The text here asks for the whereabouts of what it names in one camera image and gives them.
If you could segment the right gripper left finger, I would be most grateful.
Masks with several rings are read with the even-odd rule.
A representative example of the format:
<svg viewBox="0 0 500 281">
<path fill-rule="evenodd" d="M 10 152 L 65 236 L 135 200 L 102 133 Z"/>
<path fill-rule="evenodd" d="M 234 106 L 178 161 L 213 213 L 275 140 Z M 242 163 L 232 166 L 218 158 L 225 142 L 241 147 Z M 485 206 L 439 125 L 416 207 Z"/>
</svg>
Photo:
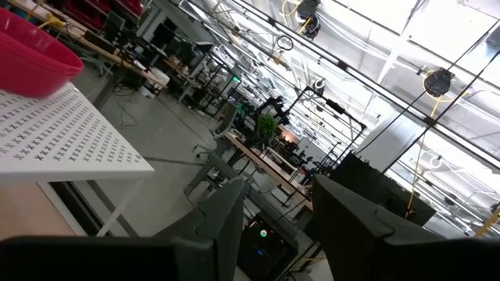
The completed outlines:
<svg viewBox="0 0 500 281">
<path fill-rule="evenodd" d="M 152 237 L 12 237 L 0 281 L 232 281 L 245 181 L 226 182 Z"/>
</svg>

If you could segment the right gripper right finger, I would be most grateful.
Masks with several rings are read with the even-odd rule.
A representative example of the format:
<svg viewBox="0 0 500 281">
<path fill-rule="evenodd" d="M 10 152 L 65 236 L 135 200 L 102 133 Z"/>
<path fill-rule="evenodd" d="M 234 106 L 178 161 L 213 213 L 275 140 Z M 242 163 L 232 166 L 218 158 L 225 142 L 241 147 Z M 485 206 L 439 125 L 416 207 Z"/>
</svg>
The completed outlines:
<svg viewBox="0 0 500 281">
<path fill-rule="evenodd" d="M 448 239 L 323 175 L 312 205 L 334 281 L 500 281 L 500 238 Z"/>
</svg>

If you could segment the red plastic bowl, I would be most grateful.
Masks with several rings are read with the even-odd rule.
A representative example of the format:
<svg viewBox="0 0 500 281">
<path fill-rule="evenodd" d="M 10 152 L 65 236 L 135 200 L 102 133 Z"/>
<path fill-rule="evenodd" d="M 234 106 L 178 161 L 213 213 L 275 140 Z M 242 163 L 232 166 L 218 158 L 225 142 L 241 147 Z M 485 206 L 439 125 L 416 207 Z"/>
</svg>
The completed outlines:
<svg viewBox="0 0 500 281">
<path fill-rule="evenodd" d="M 60 73 L 77 75 L 84 68 L 80 58 L 63 43 L 3 8 L 0 8 L 0 47 L 10 48 L 22 58 Z"/>
<path fill-rule="evenodd" d="M 0 34 L 0 90 L 28 98 L 47 98 L 81 73 L 64 70 L 37 52 Z"/>
</svg>

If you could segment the black computer tower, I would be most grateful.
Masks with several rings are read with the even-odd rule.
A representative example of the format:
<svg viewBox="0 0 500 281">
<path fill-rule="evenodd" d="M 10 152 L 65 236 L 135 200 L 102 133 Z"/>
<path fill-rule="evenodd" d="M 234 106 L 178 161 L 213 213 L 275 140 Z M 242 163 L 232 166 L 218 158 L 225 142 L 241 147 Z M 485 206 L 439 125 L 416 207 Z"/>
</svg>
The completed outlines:
<svg viewBox="0 0 500 281">
<path fill-rule="evenodd" d="M 276 281 L 297 255 L 298 241 L 259 212 L 242 231 L 237 266 L 251 281 Z"/>
</svg>

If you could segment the white building column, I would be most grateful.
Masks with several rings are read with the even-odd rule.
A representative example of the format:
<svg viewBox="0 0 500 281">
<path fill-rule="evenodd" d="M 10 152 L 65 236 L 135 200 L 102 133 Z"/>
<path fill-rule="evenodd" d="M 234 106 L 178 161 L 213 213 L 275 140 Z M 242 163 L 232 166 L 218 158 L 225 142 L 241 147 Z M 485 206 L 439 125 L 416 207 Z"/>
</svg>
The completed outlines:
<svg viewBox="0 0 500 281">
<path fill-rule="evenodd" d="M 390 125 L 397 115 L 392 112 L 383 117 L 355 150 L 358 158 L 379 172 L 388 168 L 423 131 L 423 126 L 405 116 Z"/>
</svg>

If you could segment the grey office chair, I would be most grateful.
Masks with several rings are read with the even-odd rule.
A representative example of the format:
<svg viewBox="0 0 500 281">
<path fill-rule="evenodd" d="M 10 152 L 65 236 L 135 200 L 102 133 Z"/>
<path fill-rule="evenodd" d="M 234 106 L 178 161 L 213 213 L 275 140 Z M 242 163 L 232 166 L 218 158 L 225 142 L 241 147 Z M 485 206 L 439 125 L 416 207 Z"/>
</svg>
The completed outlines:
<svg viewBox="0 0 500 281">
<path fill-rule="evenodd" d="M 229 142 L 225 137 L 225 134 L 228 133 L 233 125 L 234 119 L 237 115 L 237 106 L 233 103 L 227 104 L 226 114 L 223 117 L 222 121 L 219 125 L 213 129 L 210 129 L 210 133 L 212 134 L 213 140 L 216 142 L 216 148 L 211 149 L 208 147 L 204 147 L 201 145 L 195 145 L 193 150 L 196 151 L 198 148 L 202 151 L 196 154 L 196 158 L 201 158 L 202 155 L 207 155 L 210 153 L 214 153 L 216 155 L 221 156 L 229 147 Z"/>
</svg>

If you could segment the round green leafy plant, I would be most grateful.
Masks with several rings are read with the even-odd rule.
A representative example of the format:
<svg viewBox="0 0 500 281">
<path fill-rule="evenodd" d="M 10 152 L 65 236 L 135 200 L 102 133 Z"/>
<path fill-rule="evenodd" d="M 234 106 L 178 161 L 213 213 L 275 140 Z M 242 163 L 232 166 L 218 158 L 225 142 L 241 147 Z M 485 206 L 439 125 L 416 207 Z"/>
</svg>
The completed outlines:
<svg viewBox="0 0 500 281">
<path fill-rule="evenodd" d="M 258 133 L 260 137 L 272 137 L 278 128 L 277 121 L 272 115 L 260 115 L 257 121 Z"/>
</svg>

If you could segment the white perforated metal shelf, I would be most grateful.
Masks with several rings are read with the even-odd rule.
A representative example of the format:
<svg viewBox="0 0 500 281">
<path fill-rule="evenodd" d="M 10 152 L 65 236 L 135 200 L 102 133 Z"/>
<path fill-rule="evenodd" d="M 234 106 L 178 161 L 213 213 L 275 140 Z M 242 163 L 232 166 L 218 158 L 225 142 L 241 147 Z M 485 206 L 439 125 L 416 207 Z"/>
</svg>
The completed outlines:
<svg viewBox="0 0 500 281">
<path fill-rule="evenodd" d="M 104 236 L 154 169 L 72 84 L 48 98 L 0 90 L 0 184 L 134 179 Z"/>
</svg>

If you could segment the long wooden workbench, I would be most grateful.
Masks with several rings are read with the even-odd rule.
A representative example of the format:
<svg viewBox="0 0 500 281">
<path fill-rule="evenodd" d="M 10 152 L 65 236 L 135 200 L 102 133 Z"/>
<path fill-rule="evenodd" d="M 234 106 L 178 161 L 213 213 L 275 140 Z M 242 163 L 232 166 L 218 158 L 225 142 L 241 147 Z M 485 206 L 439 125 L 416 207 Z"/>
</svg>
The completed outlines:
<svg viewBox="0 0 500 281">
<path fill-rule="evenodd" d="M 152 84 L 157 84 L 160 87 L 165 87 L 166 82 L 160 80 L 151 71 L 146 71 L 138 68 L 138 64 L 135 62 L 127 62 L 120 54 L 119 51 L 107 52 L 105 49 L 91 43 L 84 38 L 84 35 L 88 32 L 88 28 L 79 24 L 77 21 L 73 20 L 69 16 L 60 12 L 59 10 L 52 9 L 50 7 L 45 8 L 42 5 L 38 5 L 32 0 L 6 0 L 12 6 L 22 9 L 34 18 L 45 22 L 52 19 L 57 19 L 56 23 L 50 23 L 51 27 L 57 29 L 62 34 L 65 34 L 69 39 L 82 44 L 86 49 L 91 52 L 97 52 L 98 54 L 104 56 L 109 61 L 112 61 L 125 69 L 130 69 L 135 73 L 141 75 L 146 80 L 149 80 Z"/>
</svg>

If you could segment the red storage bins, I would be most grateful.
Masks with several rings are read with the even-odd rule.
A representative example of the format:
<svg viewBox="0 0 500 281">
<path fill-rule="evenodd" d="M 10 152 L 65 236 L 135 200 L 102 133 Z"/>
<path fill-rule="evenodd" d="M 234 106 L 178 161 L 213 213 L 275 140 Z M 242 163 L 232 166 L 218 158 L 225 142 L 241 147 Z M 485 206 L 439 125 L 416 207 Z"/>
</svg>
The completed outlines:
<svg viewBox="0 0 500 281">
<path fill-rule="evenodd" d="M 101 30 L 112 13 L 138 23 L 145 7 L 141 0 L 62 0 L 62 10 L 93 30 Z"/>
</svg>

